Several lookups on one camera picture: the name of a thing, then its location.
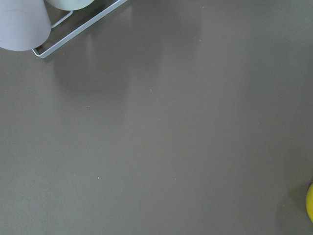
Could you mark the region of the yellow lemon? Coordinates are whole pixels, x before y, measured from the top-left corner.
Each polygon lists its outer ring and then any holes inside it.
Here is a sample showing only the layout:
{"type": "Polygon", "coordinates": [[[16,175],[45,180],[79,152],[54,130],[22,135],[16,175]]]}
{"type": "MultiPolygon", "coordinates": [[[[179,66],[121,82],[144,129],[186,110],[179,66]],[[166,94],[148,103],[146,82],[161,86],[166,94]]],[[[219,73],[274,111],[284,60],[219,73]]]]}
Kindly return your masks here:
{"type": "Polygon", "coordinates": [[[313,184],[308,188],[306,194],[306,212],[311,222],[313,222],[313,184]]]}

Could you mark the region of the pale green cup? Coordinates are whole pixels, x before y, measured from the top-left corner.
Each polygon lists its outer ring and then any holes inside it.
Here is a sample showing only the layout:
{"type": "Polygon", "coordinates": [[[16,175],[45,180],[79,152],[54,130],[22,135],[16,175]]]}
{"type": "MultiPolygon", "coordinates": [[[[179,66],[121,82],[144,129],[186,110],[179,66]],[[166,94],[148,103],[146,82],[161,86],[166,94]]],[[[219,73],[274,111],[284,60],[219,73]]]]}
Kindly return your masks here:
{"type": "Polygon", "coordinates": [[[92,4],[94,0],[47,0],[47,2],[58,9],[66,11],[80,10],[92,4]]]}

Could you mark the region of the lilac plastic cup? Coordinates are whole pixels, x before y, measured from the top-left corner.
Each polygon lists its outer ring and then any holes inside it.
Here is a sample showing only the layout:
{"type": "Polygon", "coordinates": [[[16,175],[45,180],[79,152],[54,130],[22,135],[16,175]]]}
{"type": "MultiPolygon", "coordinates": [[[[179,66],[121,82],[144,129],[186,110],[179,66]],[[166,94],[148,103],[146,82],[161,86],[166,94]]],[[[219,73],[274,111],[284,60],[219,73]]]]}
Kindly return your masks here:
{"type": "Polygon", "coordinates": [[[43,44],[51,23],[43,0],[0,2],[0,47],[12,51],[32,50],[43,44]]]}

